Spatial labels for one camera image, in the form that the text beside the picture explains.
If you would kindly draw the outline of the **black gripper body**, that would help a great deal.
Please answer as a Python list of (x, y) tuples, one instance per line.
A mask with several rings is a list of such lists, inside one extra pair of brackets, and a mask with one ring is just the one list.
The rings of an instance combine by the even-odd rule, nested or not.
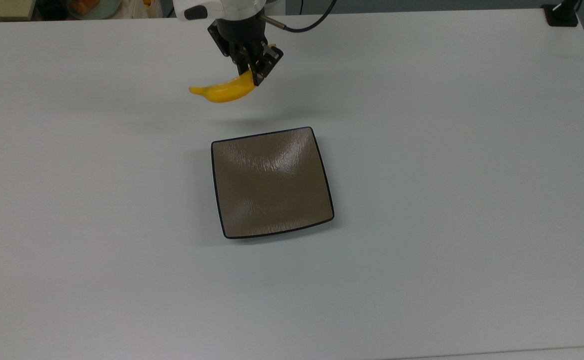
[(254, 56), (264, 52), (266, 23), (259, 14), (243, 20), (216, 19), (207, 32), (224, 57), (234, 57), (241, 49)]

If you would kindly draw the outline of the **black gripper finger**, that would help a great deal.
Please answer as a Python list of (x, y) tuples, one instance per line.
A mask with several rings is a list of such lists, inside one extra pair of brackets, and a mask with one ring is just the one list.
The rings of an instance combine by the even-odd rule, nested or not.
[(251, 44), (250, 43), (232, 43), (231, 59), (237, 67), (238, 75), (251, 71)]
[(283, 55), (283, 51), (275, 44), (268, 44), (263, 48), (262, 54), (257, 56), (252, 65), (252, 78), (256, 87), (259, 87), (269, 76)]

